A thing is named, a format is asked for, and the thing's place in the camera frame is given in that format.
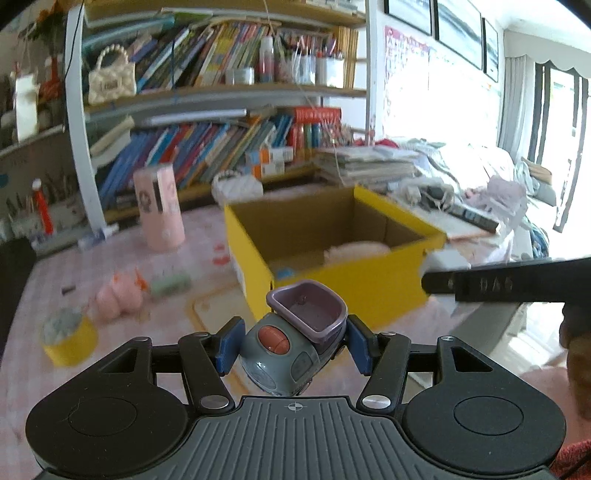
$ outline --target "gray toy vehicle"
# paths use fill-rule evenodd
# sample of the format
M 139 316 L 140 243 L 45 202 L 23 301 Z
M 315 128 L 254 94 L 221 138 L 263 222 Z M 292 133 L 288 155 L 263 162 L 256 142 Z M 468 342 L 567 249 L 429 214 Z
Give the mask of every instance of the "gray toy vehicle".
M 299 395 L 341 344 L 347 307 L 313 280 L 272 290 L 267 303 L 276 313 L 266 314 L 246 335 L 242 367 L 265 392 Z

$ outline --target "picture frame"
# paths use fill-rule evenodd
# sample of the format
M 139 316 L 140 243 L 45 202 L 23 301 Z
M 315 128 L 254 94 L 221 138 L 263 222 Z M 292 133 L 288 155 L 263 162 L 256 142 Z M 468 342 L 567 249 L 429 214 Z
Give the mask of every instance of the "picture frame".
M 495 27 L 486 19 L 482 19 L 482 70 L 491 80 L 499 81 L 499 34 Z
M 437 1 L 436 40 L 483 69 L 482 16 L 469 0 Z
M 434 0 L 384 0 L 384 12 L 427 35 L 433 35 Z

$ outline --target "black circular disc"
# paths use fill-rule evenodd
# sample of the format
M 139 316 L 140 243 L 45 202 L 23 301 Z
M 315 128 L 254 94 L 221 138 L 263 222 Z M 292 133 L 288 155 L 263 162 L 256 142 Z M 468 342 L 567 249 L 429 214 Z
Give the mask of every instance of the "black circular disc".
M 566 424 L 549 398 L 509 375 L 456 374 L 416 395 L 402 426 L 416 448 L 462 472 L 509 475 L 548 465 Z
M 84 394 L 56 391 L 31 410 L 27 440 L 43 467 L 72 478 L 117 478 L 142 471 L 183 437 L 186 409 L 166 390 Z

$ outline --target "pink object in box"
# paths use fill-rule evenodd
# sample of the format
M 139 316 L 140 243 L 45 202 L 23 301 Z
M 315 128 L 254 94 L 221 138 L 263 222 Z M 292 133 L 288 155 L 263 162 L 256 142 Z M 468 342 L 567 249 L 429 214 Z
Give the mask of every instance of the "pink object in box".
M 134 173 L 134 185 L 148 246 L 158 252 L 177 248 L 185 234 L 173 166 L 141 168 Z

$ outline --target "gray ribbed plate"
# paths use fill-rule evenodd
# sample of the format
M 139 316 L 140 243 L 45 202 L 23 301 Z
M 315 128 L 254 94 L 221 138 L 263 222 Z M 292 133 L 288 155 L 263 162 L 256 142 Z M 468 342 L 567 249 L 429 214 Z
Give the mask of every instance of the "gray ribbed plate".
M 394 424 L 353 411 L 344 398 L 243 399 L 201 419 L 187 441 L 132 480 L 454 480 L 417 455 Z M 527 477 L 553 478 L 541 469 Z M 58 480 L 44 472 L 38 480 Z

